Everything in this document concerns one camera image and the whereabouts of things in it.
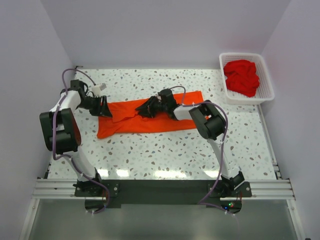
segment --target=red fabric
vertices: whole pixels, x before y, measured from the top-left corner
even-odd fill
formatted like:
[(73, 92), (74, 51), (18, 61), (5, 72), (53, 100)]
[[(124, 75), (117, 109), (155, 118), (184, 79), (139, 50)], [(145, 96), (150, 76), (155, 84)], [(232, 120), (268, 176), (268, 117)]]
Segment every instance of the red fabric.
[[(182, 93), (174, 94), (178, 104), (182, 101)], [(103, 139), (115, 133), (161, 133), (186, 129), (195, 129), (192, 120), (173, 120), (165, 112), (159, 112), (155, 118), (147, 118), (138, 115), (135, 110), (145, 103), (147, 99), (134, 101), (121, 101), (108, 103), (113, 117), (99, 117), (99, 129), (97, 137)], [(185, 104), (203, 102), (200, 91), (187, 92), (184, 98)]]
[(259, 77), (256, 75), (256, 64), (247, 60), (228, 62), (224, 68), (224, 75), (227, 76), (226, 88), (254, 97), (259, 87)]

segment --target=gray floor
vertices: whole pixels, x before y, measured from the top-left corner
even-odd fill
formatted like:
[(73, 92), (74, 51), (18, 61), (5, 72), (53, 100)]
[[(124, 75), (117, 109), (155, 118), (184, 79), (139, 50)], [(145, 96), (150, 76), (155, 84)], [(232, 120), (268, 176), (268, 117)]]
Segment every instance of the gray floor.
[(240, 233), (231, 215), (200, 205), (123, 205), (92, 216), (83, 200), (41, 200), (30, 239), (297, 239), (285, 200), (247, 200), (236, 216)]

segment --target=speckled table surface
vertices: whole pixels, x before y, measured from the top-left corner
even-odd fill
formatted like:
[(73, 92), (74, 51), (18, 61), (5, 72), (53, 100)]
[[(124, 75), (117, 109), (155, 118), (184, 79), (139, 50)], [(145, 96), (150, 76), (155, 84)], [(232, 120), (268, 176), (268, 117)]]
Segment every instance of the speckled table surface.
[[(220, 70), (202, 69), (82, 69), (97, 83), (106, 83), (102, 95), (108, 102), (146, 99), (176, 85), (187, 92), (201, 91), (203, 98), (228, 114), (228, 149), (246, 180), (276, 179), (258, 108), (229, 105)], [(81, 73), (75, 76), (89, 86)], [(97, 139), (98, 118), (77, 109), (75, 119), (82, 149), (103, 179), (215, 179), (219, 165), (212, 148), (196, 129), (162, 133), (115, 134)], [(76, 179), (63, 158), (51, 161), (49, 179)]]

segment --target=plastic basket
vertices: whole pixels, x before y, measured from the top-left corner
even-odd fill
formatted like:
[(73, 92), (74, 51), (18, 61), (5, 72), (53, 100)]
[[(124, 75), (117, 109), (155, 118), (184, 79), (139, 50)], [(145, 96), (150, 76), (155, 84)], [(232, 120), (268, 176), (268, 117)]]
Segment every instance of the plastic basket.
[[(275, 98), (275, 93), (272, 88), (266, 63), (261, 55), (256, 53), (227, 52), (221, 53), (219, 56), (219, 60), (226, 102), (228, 104), (257, 105), (263, 103), (264, 101), (270, 101)], [(248, 60), (255, 63), (256, 74), (259, 77), (260, 86), (256, 90), (256, 94), (253, 97), (247, 97), (241, 93), (230, 91), (227, 89), (227, 77), (225, 76), (224, 66), (228, 62), (236, 60)]]

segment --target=orange cloth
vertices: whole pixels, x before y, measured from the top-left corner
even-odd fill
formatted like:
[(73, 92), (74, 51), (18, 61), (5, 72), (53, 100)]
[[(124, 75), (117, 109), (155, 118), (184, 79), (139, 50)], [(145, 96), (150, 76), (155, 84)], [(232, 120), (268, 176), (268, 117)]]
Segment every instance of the orange cloth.
[[(174, 94), (173, 96), (176, 102), (180, 104), (183, 93)], [(192, 120), (173, 120), (165, 112), (157, 113), (155, 118), (138, 115), (135, 109), (147, 100), (140, 99), (108, 103), (113, 117), (99, 117), (97, 137), (103, 139), (115, 133), (161, 133), (196, 128)], [(185, 104), (203, 101), (201, 91), (187, 92), (184, 98)]]

